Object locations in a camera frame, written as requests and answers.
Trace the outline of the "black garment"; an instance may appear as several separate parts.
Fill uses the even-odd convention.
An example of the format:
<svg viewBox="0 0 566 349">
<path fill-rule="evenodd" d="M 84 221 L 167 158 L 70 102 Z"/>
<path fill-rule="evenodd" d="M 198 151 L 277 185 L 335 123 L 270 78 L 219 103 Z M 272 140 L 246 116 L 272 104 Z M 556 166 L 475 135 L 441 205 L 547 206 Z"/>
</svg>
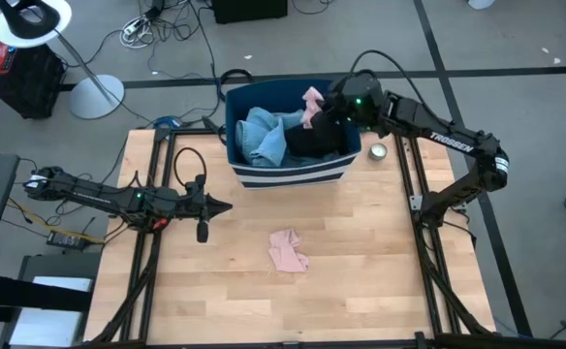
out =
<svg viewBox="0 0 566 349">
<path fill-rule="evenodd" d="M 340 152 L 346 145 L 344 126 L 331 122 L 322 130 L 304 129 L 295 126 L 284 132 L 289 152 L 295 156 L 322 157 L 329 153 Z"/>
</svg>

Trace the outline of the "black box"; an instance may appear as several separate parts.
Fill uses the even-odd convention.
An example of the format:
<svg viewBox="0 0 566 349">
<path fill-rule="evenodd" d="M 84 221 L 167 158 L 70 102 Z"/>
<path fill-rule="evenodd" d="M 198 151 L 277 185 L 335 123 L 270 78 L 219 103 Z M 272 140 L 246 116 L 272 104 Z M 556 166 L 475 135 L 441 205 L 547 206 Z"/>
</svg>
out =
<svg viewBox="0 0 566 349">
<path fill-rule="evenodd" d="M 211 0 L 211 8 L 218 24 L 229 24 L 284 17 L 288 0 Z"/>
</svg>

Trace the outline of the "light blue jeans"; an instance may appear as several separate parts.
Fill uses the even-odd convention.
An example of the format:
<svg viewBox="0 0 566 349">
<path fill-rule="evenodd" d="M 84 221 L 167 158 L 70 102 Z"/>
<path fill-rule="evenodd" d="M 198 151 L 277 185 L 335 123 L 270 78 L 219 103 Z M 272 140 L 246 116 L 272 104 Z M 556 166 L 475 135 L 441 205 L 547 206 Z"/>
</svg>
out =
<svg viewBox="0 0 566 349">
<path fill-rule="evenodd" d="M 299 167 L 310 163 L 307 158 L 290 154 L 285 132 L 300 126 L 303 110 L 271 113 L 259 107 L 249 110 L 235 127 L 236 148 L 252 167 Z"/>
</svg>

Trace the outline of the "black equipment case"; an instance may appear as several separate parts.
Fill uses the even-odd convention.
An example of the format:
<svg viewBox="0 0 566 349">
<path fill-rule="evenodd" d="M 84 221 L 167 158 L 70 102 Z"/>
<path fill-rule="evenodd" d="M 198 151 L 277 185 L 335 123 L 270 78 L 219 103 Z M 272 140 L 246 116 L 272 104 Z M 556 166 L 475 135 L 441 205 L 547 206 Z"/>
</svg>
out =
<svg viewBox="0 0 566 349">
<path fill-rule="evenodd" d="M 0 74 L 0 100 L 24 119 L 50 118 L 64 74 L 48 45 L 16 48 L 11 69 Z"/>
</svg>

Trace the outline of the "grey cart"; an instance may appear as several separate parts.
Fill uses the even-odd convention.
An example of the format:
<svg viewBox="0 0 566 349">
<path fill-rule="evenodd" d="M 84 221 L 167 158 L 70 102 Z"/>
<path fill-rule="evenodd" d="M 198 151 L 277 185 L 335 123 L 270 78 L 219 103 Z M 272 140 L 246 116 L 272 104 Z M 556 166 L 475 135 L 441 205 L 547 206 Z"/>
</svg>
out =
<svg viewBox="0 0 566 349">
<path fill-rule="evenodd" d="M 100 260 L 99 253 L 26 256 L 17 278 L 47 286 L 91 291 Z M 0 349 L 70 347 L 82 339 L 85 319 L 84 312 L 0 309 Z"/>
</svg>

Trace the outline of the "grey lamp pole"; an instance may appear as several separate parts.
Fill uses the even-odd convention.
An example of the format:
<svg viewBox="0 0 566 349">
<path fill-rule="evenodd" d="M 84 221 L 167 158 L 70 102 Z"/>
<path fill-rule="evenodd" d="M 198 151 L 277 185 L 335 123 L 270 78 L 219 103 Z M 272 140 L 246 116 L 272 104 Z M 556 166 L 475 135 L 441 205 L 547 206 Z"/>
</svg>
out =
<svg viewBox="0 0 566 349">
<path fill-rule="evenodd" d="M 96 75 L 92 73 L 92 71 L 88 68 L 87 64 L 82 60 L 79 53 L 74 49 L 74 47 L 64 38 L 64 36 L 58 30 L 55 30 L 57 33 L 57 37 L 61 44 L 66 48 L 67 51 L 77 60 L 79 66 L 83 69 L 83 71 L 87 74 L 87 76 L 91 79 L 92 83 L 98 88 L 100 93 L 109 101 L 111 102 L 111 98 L 107 93 L 105 87 L 99 82 Z"/>
</svg>

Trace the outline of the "white power strip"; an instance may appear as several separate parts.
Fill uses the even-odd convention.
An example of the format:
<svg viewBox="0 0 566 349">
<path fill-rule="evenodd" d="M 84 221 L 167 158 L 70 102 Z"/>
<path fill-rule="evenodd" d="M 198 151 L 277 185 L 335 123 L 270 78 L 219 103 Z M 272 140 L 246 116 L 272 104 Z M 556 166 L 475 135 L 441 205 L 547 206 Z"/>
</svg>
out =
<svg viewBox="0 0 566 349">
<path fill-rule="evenodd" d="M 130 49 L 141 49 L 152 45 L 155 36 L 151 30 L 151 20 L 146 16 L 131 19 L 122 27 L 119 41 L 125 48 Z"/>
</svg>

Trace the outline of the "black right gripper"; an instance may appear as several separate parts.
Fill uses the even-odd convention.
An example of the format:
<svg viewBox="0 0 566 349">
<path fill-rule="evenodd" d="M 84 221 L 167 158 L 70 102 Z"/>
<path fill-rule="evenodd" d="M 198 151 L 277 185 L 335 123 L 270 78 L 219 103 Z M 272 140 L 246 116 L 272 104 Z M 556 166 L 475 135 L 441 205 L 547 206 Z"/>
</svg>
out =
<svg viewBox="0 0 566 349">
<path fill-rule="evenodd" d="M 323 100 L 319 101 L 319 108 L 324 115 L 312 117 L 312 127 L 315 130 L 327 128 L 331 122 L 350 122 L 351 107 L 343 88 L 335 88 L 329 91 Z"/>
</svg>

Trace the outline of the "black power adapter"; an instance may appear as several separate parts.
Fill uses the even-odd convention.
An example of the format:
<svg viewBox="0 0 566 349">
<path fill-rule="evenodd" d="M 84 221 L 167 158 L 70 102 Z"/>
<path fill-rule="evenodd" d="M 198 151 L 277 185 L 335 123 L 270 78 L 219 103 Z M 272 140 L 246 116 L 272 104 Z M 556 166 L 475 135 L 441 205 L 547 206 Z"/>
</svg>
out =
<svg viewBox="0 0 566 349">
<path fill-rule="evenodd" d="M 47 245 L 82 251 L 89 245 L 89 242 L 83 238 L 51 232 L 47 237 Z"/>
</svg>

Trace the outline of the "round grey lamp base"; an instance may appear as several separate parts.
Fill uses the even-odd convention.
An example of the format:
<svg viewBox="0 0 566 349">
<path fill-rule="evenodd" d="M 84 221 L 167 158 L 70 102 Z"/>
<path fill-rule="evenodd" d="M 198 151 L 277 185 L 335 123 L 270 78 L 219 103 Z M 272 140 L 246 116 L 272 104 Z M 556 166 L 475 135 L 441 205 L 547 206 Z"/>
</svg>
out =
<svg viewBox="0 0 566 349">
<path fill-rule="evenodd" d="M 123 101 L 125 90 L 121 80 L 111 75 L 97 75 L 103 89 L 90 79 L 78 83 L 70 93 L 70 111 L 82 119 L 97 119 L 116 110 Z"/>
</svg>

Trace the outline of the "black aluminium table frame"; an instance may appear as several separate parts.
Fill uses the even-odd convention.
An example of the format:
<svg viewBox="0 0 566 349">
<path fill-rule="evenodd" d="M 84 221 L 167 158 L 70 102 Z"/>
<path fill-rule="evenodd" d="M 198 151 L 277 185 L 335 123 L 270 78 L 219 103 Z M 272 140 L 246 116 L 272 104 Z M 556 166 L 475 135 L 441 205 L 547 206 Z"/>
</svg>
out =
<svg viewBox="0 0 566 349">
<path fill-rule="evenodd" d="M 162 234 L 151 300 L 139 298 L 128 339 L 98 334 L 143 268 L 147 238 L 125 233 L 104 250 L 79 349 L 566 349 L 565 340 L 434 333 L 398 165 L 356 162 L 339 184 L 252 191 L 242 187 L 212 135 L 133 130 L 120 182 L 163 181 L 184 145 L 185 165 L 207 166 L 207 187 L 233 209 L 210 222 L 175 221 Z M 281 272 L 268 255 L 271 233 L 294 229 L 306 272 Z"/>
</svg>

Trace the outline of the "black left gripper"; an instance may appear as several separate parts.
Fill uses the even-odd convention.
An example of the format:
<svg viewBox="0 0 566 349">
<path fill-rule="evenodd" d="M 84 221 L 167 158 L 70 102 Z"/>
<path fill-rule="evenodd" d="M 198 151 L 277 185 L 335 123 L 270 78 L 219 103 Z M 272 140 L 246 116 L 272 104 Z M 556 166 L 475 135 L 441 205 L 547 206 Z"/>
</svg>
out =
<svg viewBox="0 0 566 349">
<path fill-rule="evenodd" d="M 215 199 L 210 194 L 208 194 L 208 202 L 214 206 L 208 208 L 207 194 L 204 192 L 205 180 L 206 176 L 204 174 L 197 174 L 193 181 L 188 181 L 184 184 L 186 199 L 182 204 L 183 218 L 208 221 L 209 217 L 214 218 L 233 208 L 232 204 Z"/>
</svg>

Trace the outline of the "navy fabric storage bin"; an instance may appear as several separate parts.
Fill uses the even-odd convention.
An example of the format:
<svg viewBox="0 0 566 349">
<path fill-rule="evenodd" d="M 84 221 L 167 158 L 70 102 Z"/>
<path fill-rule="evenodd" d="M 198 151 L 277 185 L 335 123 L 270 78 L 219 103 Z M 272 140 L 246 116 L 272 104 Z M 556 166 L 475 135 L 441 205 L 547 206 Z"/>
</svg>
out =
<svg viewBox="0 0 566 349">
<path fill-rule="evenodd" d="M 362 141 L 357 129 L 344 122 L 346 145 L 340 158 L 305 167 L 262 168 L 248 165 L 236 148 L 235 127 L 244 120 L 250 109 L 259 107 L 271 113 L 291 113 L 305 109 L 302 95 L 309 87 L 325 93 L 330 86 L 328 79 L 276 79 L 250 83 L 226 94 L 226 151 L 228 163 L 241 184 L 250 188 L 276 188 L 340 179 L 350 164 L 362 151 Z"/>
</svg>

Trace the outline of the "pale pink cloth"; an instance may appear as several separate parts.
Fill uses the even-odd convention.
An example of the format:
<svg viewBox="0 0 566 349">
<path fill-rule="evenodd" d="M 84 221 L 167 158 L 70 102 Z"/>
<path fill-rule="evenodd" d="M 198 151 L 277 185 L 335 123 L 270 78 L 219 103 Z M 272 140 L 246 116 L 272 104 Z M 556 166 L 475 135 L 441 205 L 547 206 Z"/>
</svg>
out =
<svg viewBox="0 0 566 349">
<path fill-rule="evenodd" d="M 311 119 L 322 109 L 320 104 L 324 101 L 323 95 L 313 86 L 309 87 L 302 96 L 305 102 L 305 109 L 301 118 L 304 129 L 311 129 Z"/>
<path fill-rule="evenodd" d="M 301 238 L 294 229 L 273 232 L 268 240 L 268 255 L 277 271 L 295 273 L 308 270 L 309 258 L 297 252 Z"/>
</svg>

